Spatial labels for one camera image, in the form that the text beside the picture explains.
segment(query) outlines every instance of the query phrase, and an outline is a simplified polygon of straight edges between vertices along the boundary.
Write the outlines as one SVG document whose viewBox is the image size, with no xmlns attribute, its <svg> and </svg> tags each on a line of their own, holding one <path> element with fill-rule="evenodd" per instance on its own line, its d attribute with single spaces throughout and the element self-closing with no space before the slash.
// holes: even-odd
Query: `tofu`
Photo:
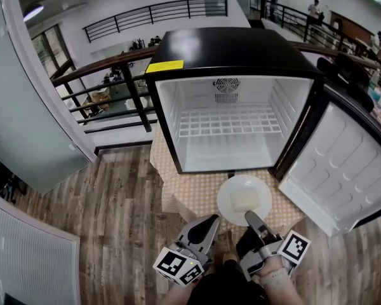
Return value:
<svg viewBox="0 0 381 305">
<path fill-rule="evenodd" d="M 234 191 L 230 195 L 231 207 L 234 212 L 247 212 L 260 205 L 260 197 L 253 187 L 246 187 Z"/>
</svg>

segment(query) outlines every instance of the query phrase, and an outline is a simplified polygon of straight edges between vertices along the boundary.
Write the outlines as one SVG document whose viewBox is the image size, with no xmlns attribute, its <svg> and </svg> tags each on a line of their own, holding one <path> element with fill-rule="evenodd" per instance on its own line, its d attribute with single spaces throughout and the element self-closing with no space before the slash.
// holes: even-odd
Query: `fridge fan vent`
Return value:
<svg viewBox="0 0 381 305">
<path fill-rule="evenodd" d="M 220 78 L 213 82 L 220 93 L 228 94 L 234 92 L 240 85 L 240 80 L 237 78 Z"/>
<path fill-rule="evenodd" d="M 216 103 L 236 103 L 239 94 L 215 94 Z"/>
</svg>

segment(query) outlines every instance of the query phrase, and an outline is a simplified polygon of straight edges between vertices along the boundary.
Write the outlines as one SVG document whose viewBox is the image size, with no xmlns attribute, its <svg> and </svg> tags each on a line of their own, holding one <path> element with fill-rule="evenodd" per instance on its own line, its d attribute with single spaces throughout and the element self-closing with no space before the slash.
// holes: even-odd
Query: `black mini fridge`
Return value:
<svg viewBox="0 0 381 305">
<path fill-rule="evenodd" d="M 145 78 L 178 173 L 268 168 L 330 236 L 381 215 L 381 126 L 273 30 L 167 32 Z"/>
</svg>

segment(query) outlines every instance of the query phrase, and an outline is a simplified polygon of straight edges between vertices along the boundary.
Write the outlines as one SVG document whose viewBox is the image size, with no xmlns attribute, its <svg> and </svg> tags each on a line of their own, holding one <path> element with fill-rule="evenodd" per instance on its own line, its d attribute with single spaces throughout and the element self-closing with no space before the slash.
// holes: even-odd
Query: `fridge door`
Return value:
<svg viewBox="0 0 381 305">
<path fill-rule="evenodd" d="M 279 185 L 329 236 L 381 215 L 380 128 L 332 100 Z"/>
</svg>

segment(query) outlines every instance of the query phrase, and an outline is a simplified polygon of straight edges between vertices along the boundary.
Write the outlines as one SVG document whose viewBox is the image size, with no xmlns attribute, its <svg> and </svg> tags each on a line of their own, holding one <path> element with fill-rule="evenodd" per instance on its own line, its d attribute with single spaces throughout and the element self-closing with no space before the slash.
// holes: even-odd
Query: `patterned tablecloth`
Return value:
<svg viewBox="0 0 381 305">
<path fill-rule="evenodd" d="M 228 179 L 226 173 L 182 174 L 179 175 L 166 145 L 162 129 L 158 126 L 151 146 L 150 162 L 164 181 L 162 206 L 164 212 L 179 213 L 187 222 L 210 214 L 219 214 L 217 193 Z M 262 179 L 271 190 L 272 208 L 265 223 L 276 233 L 286 234 L 291 227 L 305 217 L 280 190 L 277 181 L 267 170 L 236 172 Z M 237 242 L 245 232 L 245 227 L 231 224 L 221 217 L 220 232 L 230 229 L 233 242 Z"/>
</svg>

